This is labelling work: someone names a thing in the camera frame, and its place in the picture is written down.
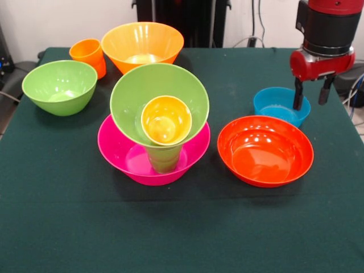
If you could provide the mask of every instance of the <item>white wall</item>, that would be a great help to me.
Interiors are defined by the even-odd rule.
[[[227,9],[224,46],[251,35],[251,0],[231,0]],[[0,24],[14,61],[37,60],[47,47],[70,47],[85,38],[101,39],[111,28],[137,20],[131,0],[0,0]],[[303,41],[295,29],[298,0],[262,0],[266,47],[297,48]],[[256,35],[262,29],[256,0]],[[364,59],[364,19],[353,45]],[[239,47],[245,47],[246,41]]]
[[[303,42],[303,34],[296,30],[296,16],[299,0],[261,0],[261,14],[266,28],[266,47],[297,48]],[[224,47],[232,47],[252,32],[251,0],[231,0],[233,9],[226,10]],[[255,0],[255,35],[261,37],[262,28],[258,18],[258,0]],[[238,47],[245,47],[247,41]],[[357,58],[364,59],[364,19],[360,20],[353,42]]]
[[[47,47],[101,39],[134,21],[131,0],[0,0],[0,24],[14,61],[37,60]]]

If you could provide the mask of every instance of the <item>blue bowl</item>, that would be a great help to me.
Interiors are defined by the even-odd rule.
[[[280,118],[300,127],[311,111],[311,105],[303,98],[301,110],[293,109],[295,91],[284,87],[269,87],[259,91],[254,97],[256,115]]]

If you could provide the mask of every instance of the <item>bowl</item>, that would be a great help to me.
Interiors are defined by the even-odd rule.
[[[210,127],[206,123],[198,135],[182,146],[176,169],[164,174],[154,171],[145,148],[127,138],[111,115],[100,126],[97,142],[102,156],[116,169],[143,185],[161,186],[182,177],[205,154],[210,143]]]
[[[123,24],[101,41],[102,50],[123,74],[142,64],[172,64],[183,44],[178,30],[155,22]]]
[[[309,139],[278,118],[253,115],[227,124],[217,140],[220,157],[239,179],[272,188],[291,183],[313,163]]]
[[[164,95],[182,100],[192,116],[192,127],[187,137],[171,146],[153,143],[143,132],[140,122],[145,105],[151,99]],[[205,126],[209,98],[202,83],[186,69],[173,64],[146,64],[134,68],[115,84],[110,110],[116,126],[130,140],[144,146],[153,167],[165,173],[176,166],[181,145],[195,137]]]
[[[86,63],[63,60],[43,64],[24,78],[24,94],[53,115],[73,115],[90,101],[97,72]]]
[[[295,91],[284,87],[269,87],[259,91],[254,97],[254,111],[256,115],[267,115],[280,118],[300,127],[311,111],[306,97],[303,98],[299,111],[293,109]]]

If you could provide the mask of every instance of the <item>pink bowl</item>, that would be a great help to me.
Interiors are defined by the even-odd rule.
[[[97,143],[102,156],[116,169],[143,185],[161,186],[176,181],[205,154],[210,144],[210,127],[206,123],[193,139],[182,146],[177,167],[170,173],[155,172],[144,147],[124,136],[111,115],[101,124]]]

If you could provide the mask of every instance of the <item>orange cup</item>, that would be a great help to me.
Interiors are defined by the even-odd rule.
[[[69,54],[75,61],[82,61],[91,65],[97,71],[100,79],[106,74],[106,63],[100,41],[97,39],[85,39],[74,44]]]

